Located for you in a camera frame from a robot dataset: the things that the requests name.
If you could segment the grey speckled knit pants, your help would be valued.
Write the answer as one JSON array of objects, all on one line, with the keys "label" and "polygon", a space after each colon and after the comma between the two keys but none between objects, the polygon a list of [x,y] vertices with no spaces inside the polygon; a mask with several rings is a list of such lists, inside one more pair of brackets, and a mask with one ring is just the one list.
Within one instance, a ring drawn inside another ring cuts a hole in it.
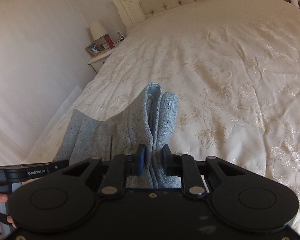
[{"label": "grey speckled knit pants", "polygon": [[129,177],[127,187],[180,187],[179,178],[164,174],[161,157],[162,148],[174,132],[178,103],[177,95],[163,93],[158,83],[150,83],[125,110],[105,121],[75,109],[54,160],[68,160],[74,165],[98,156],[108,161],[118,154],[134,154],[145,145],[144,173]]}]

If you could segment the cream embroidered bedspread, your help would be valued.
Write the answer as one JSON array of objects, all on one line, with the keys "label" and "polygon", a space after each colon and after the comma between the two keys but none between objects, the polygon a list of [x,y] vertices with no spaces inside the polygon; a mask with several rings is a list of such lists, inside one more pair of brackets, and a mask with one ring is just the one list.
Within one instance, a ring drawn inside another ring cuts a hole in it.
[{"label": "cream embroidered bedspread", "polygon": [[105,120],[150,82],[179,97],[173,152],[215,155],[300,201],[300,9],[211,0],[159,13],[132,28],[72,109]]}]

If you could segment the wooden photo frame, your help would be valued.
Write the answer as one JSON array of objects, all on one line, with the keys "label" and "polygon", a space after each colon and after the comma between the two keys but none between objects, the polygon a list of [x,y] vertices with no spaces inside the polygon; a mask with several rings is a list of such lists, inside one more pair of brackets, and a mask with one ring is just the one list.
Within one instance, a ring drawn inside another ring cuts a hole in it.
[{"label": "wooden photo frame", "polygon": [[94,43],[90,44],[89,46],[87,46],[87,47],[85,48],[85,50],[86,50],[88,53],[90,53],[91,55],[97,56],[97,55],[99,55],[101,52],[104,51],[104,48],[103,48],[101,45],[99,45],[98,43],[94,42]]}]

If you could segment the cream table lamp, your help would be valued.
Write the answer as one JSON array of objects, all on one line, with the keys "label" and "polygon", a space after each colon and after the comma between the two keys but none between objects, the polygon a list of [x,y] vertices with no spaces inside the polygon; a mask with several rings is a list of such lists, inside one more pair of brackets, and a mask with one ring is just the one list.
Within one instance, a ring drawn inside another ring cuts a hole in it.
[{"label": "cream table lamp", "polygon": [[90,33],[93,37],[93,41],[96,41],[108,34],[106,28],[98,21],[94,21],[89,24]]}]

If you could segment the red bottle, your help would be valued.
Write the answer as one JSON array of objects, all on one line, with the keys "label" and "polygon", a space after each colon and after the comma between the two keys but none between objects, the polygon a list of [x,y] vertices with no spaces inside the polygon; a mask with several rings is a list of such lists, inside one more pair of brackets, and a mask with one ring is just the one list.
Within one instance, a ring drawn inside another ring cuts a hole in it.
[{"label": "red bottle", "polygon": [[105,39],[105,41],[106,41],[106,43],[107,43],[107,45],[109,46],[110,49],[113,49],[115,47],[115,45],[114,45],[114,43],[113,43],[113,41],[112,41],[112,39],[110,38],[109,35],[105,35],[104,39]]}]

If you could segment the cream bedside table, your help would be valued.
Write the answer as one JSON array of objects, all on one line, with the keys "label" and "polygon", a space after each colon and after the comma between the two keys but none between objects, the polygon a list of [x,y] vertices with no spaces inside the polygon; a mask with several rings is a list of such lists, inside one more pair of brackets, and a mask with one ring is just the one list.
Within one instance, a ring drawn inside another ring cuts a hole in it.
[{"label": "cream bedside table", "polygon": [[113,49],[108,49],[100,53],[100,55],[91,58],[88,61],[88,65],[93,68],[93,70],[98,74],[104,63],[107,61],[108,57],[118,48],[116,46]]}]

